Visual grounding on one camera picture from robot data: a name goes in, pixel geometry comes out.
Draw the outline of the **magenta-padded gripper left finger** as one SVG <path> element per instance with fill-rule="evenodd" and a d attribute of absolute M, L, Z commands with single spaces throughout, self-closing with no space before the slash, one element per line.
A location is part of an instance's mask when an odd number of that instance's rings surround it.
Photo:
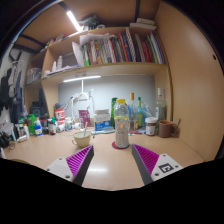
<path fill-rule="evenodd" d="M 94 148 L 89 145 L 67 158 L 57 158 L 46 171 L 81 186 L 93 156 Z"/>

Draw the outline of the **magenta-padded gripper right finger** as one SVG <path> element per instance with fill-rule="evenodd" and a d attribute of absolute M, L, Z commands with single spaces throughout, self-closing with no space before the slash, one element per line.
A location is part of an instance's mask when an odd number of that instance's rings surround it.
<path fill-rule="evenodd" d="M 140 145 L 132 145 L 132 155 L 145 185 L 182 169 L 182 166 L 168 154 L 158 155 Z"/>

